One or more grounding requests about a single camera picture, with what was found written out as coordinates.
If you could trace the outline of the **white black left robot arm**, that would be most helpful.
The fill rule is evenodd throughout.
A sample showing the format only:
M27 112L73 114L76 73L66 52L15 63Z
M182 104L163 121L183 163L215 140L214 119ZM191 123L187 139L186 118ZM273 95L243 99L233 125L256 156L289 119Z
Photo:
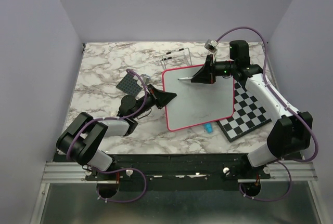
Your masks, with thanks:
M102 179L109 180L116 170L113 158L99 149L103 138L130 135L137 127L136 119L140 115L152 107L162 109L176 97L176 93L162 91L149 84L139 99L132 95L124 96L116 117L93 118L86 112L80 113L60 135L56 147L66 154L68 160L94 167Z

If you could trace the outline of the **white whiteboard marker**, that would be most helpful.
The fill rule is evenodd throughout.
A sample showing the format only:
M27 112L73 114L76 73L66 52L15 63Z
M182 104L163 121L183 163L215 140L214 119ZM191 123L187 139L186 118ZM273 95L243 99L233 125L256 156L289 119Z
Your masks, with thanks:
M187 81L187 80L191 80L193 77L182 77L182 78L178 78L179 81Z

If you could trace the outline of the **pink framed whiteboard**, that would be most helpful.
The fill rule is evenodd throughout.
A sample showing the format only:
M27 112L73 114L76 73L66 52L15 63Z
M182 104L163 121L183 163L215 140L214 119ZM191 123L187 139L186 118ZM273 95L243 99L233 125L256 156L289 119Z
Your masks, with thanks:
M229 118L234 113L235 81L217 77L214 84L180 81L194 75L201 65L163 71L163 90L177 96L165 107L169 131L198 126Z

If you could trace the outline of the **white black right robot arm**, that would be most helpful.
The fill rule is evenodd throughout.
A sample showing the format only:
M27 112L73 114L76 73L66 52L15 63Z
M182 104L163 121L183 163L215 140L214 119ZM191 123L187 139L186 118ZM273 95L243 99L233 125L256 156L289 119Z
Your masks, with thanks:
M268 113L274 126L266 144L247 154L239 165L240 174L251 178L258 167L310 146L313 118L287 102L268 81L263 69L250 63L249 45L244 40L231 41L229 61L216 61L207 55L203 66L190 79L192 83L214 84L218 76L232 76L244 89L256 97Z

